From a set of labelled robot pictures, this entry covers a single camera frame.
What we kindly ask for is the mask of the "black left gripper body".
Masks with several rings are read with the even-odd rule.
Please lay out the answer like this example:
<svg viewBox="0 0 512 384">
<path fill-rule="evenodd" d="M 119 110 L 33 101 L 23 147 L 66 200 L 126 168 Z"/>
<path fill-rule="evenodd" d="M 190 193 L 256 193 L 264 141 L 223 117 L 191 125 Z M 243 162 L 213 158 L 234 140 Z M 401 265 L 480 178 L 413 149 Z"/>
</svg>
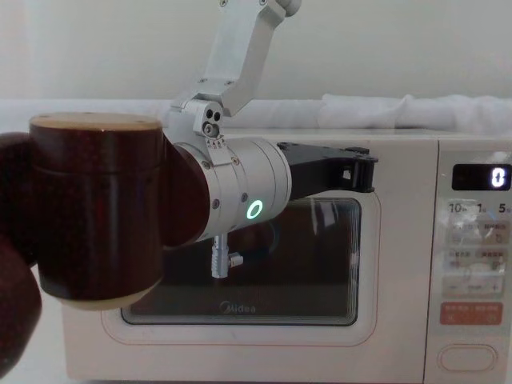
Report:
<svg viewBox="0 0 512 384">
<path fill-rule="evenodd" d="M 359 148 L 333 148 L 280 142 L 291 173 L 290 199 L 300 199 L 330 190 L 362 192 L 359 178 L 362 155 Z"/>
</svg>

